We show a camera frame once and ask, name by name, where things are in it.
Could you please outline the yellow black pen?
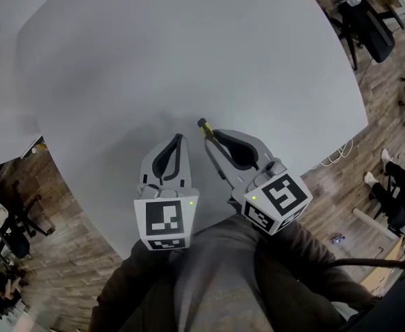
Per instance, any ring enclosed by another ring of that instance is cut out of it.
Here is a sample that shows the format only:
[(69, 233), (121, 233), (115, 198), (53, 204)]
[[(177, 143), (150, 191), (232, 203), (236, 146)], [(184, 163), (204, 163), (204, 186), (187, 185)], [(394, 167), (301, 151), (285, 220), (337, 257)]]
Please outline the yellow black pen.
[(199, 119), (197, 124), (203, 133), (207, 152), (223, 152), (224, 148), (220, 143), (221, 132), (218, 129), (213, 130), (205, 118)]

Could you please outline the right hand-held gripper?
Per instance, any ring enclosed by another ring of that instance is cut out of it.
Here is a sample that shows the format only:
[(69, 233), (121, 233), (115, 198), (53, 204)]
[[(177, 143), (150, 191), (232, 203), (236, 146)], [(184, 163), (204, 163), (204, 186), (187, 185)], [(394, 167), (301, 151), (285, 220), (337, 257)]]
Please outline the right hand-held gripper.
[(234, 188), (232, 197), (247, 220), (273, 235), (303, 214), (312, 194), (260, 139), (215, 129), (214, 140), (215, 151), (207, 153), (221, 178)]

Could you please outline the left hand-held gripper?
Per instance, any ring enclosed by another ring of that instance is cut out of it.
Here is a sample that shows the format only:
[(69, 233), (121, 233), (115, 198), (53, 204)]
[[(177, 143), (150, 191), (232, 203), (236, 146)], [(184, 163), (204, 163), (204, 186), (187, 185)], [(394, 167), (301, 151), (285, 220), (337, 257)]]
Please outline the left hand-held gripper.
[[(160, 141), (143, 158), (140, 182), (140, 197), (134, 200), (140, 240), (150, 251), (188, 248), (200, 193), (186, 188), (191, 187), (191, 168), (182, 134)], [(164, 184), (179, 189), (157, 186)]]

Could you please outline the person's grey shirt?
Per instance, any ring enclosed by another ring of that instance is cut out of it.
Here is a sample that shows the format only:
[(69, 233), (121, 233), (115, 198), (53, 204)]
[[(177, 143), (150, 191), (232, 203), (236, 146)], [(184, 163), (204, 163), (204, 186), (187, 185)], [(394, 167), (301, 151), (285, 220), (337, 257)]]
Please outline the person's grey shirt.
[(178, 332), (274, 332), (254, 272), (258, 232), (234, 215), (171, 260)]

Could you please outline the person's right forearm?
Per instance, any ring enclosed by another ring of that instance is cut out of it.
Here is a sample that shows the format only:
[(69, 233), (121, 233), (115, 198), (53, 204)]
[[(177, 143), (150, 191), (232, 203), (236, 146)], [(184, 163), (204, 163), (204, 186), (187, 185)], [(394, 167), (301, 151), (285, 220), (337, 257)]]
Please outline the person's right forearm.
[(365, 315), (378, 298), (340, 267), (335, 256), (298, 221), (273, 235), (261, 229), (254, 255), (258, 289), (274, 332), (337, 332), (347, 304)]

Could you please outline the person's left forearm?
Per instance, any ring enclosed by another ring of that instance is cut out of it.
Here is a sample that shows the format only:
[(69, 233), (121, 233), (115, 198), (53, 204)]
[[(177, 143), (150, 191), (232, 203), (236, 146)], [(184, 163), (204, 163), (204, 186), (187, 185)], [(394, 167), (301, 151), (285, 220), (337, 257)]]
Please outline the person's left forearm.
[(88, 332), (189, 332), (175, 296), (187, 253), (151, 251), (137, 241), (97, 297)]

